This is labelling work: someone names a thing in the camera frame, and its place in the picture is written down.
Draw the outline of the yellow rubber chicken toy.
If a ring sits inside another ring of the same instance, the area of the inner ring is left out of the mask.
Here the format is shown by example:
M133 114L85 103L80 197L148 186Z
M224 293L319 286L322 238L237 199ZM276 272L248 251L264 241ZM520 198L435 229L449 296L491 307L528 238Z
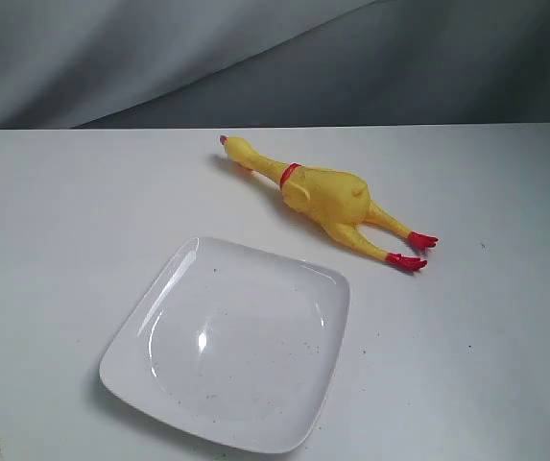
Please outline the yellow rubber chicken toy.
M421 252L438 243L436 237L409 229L379 207L361 178L264 157L241 137L222 135L220 143L229 159L276 183L287 207L317 223L338 244L405 272L417 272L427 265L421 257L391 253L373 245L358 230L362 224L375 225Z

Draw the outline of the white square plate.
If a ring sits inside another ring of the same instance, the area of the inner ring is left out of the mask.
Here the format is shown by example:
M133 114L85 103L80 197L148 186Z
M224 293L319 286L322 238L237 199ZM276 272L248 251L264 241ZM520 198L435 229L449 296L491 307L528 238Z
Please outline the white square plate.
M348 281L336 271L194 237L111 340L100 380L119 400L193 436L287 453L322 411L349 303Z

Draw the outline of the grey backdrop cloth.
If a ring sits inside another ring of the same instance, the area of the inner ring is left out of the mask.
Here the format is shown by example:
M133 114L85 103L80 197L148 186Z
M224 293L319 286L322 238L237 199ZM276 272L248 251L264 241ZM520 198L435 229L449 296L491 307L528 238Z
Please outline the grey backdrop cloth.
M0 1L0 129L550 122L550 1Z

